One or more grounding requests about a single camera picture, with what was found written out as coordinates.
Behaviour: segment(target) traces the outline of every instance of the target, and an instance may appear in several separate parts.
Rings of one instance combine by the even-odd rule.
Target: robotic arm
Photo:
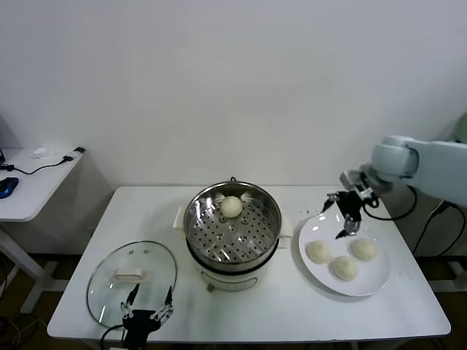
[[[373,149],[370,164],[344,171],[340,180],[347,191],[328,195],[323,208],[325,211],[335,202],[344,215],[344,229],[336,238],[355,235],[360,209],[365,205],[376,208],[378,197],[396,183],[467,206],[467,145],[388,136]]]

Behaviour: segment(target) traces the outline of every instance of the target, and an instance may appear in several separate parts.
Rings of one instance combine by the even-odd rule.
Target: black cable
[[[106,330],[104,332],[104,334],[101,337],[101,341],[100,341],[101,350],[104,350],[104,340],[105,340],[105,337],[107,336],[107,334],[109,334],[113,330],[117,330],[118,328],[121,328],[121,327],[123,327],[123,324],[117,324],[116,326],[112,326],[112,327],[110,327],[108,330]]]
[[[432,220],[434,217],[435,217],[434,215],[430,215],[430,217],[428,218],[428,220],[426,220],[425,226],[423,226],[422,233],[420,234],[420,237],[418,238],[418,241],[417,241],[417,243],[415,244],[414,250],[412,250],[412,254],[413,254],[413,255],[415,255],[415,252],[417,251],[418,246],[420,245],[420,242],[422,241],[423,237],[425,236],[426,229],[428,228],[428,226],[429,226],[431,220]]]
[[[440,257],[440,256],[442,256],[443,254],[447,253],[447,251],[450,250],[450,249],[459,241],[460,237],[462,237],[462,234],[463,234],[463,232],[464,232],[464,230],[465,230],[465,228],[466,228],[466,221],[467,221],[466,215],[465,215],[464,212],[459,208],[459,206],[453,205],[452,207],[453,207],[454,209],[458,210],[458,211],[460,212],[460,215],[462,215],[462,220],[463,220],[463,222],[462,222],[462,228],[460,229],[460,232],[458,233],[458,235],[457,235],[457,237],[455,238],[455,240],[452,241],[452,243],[451,243],[445,250],[443,250],[443,252],[439,253],[439,254],[437,255],[437,257]]]
[[[5,269],[5,265],[3,265],[3,262],[0,260],[0,268],[1,268],[1,272],[3,273],[3,275],[5,276],[4,280],[3,280],[3,288],[2,288],[2,291],[1,291],[1,295],[0,295],[0,300],[3,298],[3,296],[5,295],[5,290],[7,290],[7,284],[8,284],[8,274],[7,274],[7,270]]]
[[[368,204],[368,202],[366,203],[363,203],[363,211],[365,212],[365,214],[367,214],[370,218],[372,219],[376,219],[376,220],[382,220],[382,221],[395,221],[395,220],[400,220],[400,219],[403,219],[404,217],[408,217],[414,210],[415,210],[415,207],[417,206],[417,200],[418,200],[418,197],[417,197],[417,191],[411,187],[411,186],[408,186],[409,190],[414,194],[414,203],[412,204],[412,206],[410,207],[410,209],[408,211],[406,211],[405,213],[397,216],[397,217],[375,217],[373,214],[371,214],[370,212],[368,212],[368,209],[366,208],[366,206],[370,206]]]
[[[24,171],[24,170],[21,170],[21,169],[18,169],[16,168],[16,166],[13,166],[13,169],[16,170],[16,171],[19,171],[20,173],[23,173],[25,175],[32,175],[34,173],[36,173],[37,171],[39,170],[42,170],[42,169],[45,169],[45,168],[52,168],[53,166],[59,166],[65,162],[67,162],[68,160],[65,160],[65,159],[62,159],[60,162],[56,163],[56,164],[50,164],[48,166],[41,166],[40,168],[37,168],[36,170],[33,170],[32,172],[27,172],[27,171]]]

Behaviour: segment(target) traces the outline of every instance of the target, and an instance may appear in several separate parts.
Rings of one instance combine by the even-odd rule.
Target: white table
[[[321,210],[326,193],[339,187],[264,187],[282,214],[299,227]],[[346,297],[320,286],[290,249],[278,249],[264,280],[241,292],[208,292],[186,247],[172,228],[177,209],[201,187],[121,187],[107,208],[47,331],[55,338],[98,340],[105,328],[85,306],[86,288],[96,266],[119,246],[153,240],[165,244],[177,260],[174,314],[152,342],[315,342],[361,341],[444,335],[450,324],[392,222],[364,217],[379,233],[391,262],[387,285],[371,297]],[[377,211],[387,215],[385,208]],[[108,335],[120,340],[121,331]]]
[[[23,171],[31,172],[40,166],[58,163],[72,149],[56,150],[50,156],[41,159],[31,157],[33,149],[3,149],[3,151],[6,164],[14,164]],[[27,222],[35,218],[80,158],[81,155],[71,162],[40,170],[33,175],[25,175],[19,171],[0,171],[0,179],[17,177],[20,180],[10,197],[0,199],[0,222]],[[0,252],[15,263],[15,267],[8,275],[7,285],[20,268],[36,281],[21,307],[22,313],[28,314],[33,311],[42,292],[65,290],[68,281],[55,280],[51,277],[56,262],[48,262],[44,268],[41,268],[2,229],[0,229]],[[0,285],[0,290],[3,290],[3,284]]]

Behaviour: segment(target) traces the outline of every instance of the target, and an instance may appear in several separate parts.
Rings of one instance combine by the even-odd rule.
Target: white object on table
[[[3,149],[3,151],[6,164],[14,164],[27,172],[40,166],[58,163],[69,152],[69,150],[56,151],[47,158],[32,158],[33,149]],[[27,222],[35,218],[80,158],[81,156],[71,162],[40,170],[33,175],[25,175],[19,171],[0,171],[0,179],[17,177],[20,180],[9,197],[0,199],[0,222]],[[52,278],[56,262],[48,262],[42,268],[2,229],[0,229],[0,252],[15,263],[15,267],[8,275],[9,283],[19,269],[24,270],[36,281],[21,307],[22,313],[28,314],[33,311],[42,292],[63,292],[65,290],[68,281]]]
[[[264,187],[295,229],[322,208],[327,193],[340,187]],[[116,248],[152,240],[167,246],[178,265],[174,314],[149,342],[271,343],[360,341],[447,334],[450,324],[393,222],[363,218],[378,232],[390,257],[386,286],[370,297],[336,294],[313,279],[292,249],[278,249],[261,283],[241,292],[207,286],[180,233],[174,216],[201,187],[121,187],[102,217],[78,264],[47,331],[55,338],[96,341],[105,328],[85,306],[86,287],[96,266]],[[384,206],[376,211],[387,215]],[[108,334],[119,341],[121,331]]]
[[[390,260],[384,245],[379,243],[379,232],[368,229],[369,219],[361,223],[356,236],[336,239],[341,232],[344,218],[337,205],[330,207],[326,213],[311,218],[300,230],[298,250],[306,268],[318,281],[336,292],[363,297],[378,292],[387,282],[390,275]],[[374,240],[377,256],[372,261],[361,261],[354,257],[350,244],[359,238]],[[306,253],[306,246],[313,241],[324,241],[331,248],[333,258],[324,264],[312,261]],[[347,256],[357,263],[358,274],[353,281],[342,281],[334,276],[329,264],[340,256]]]

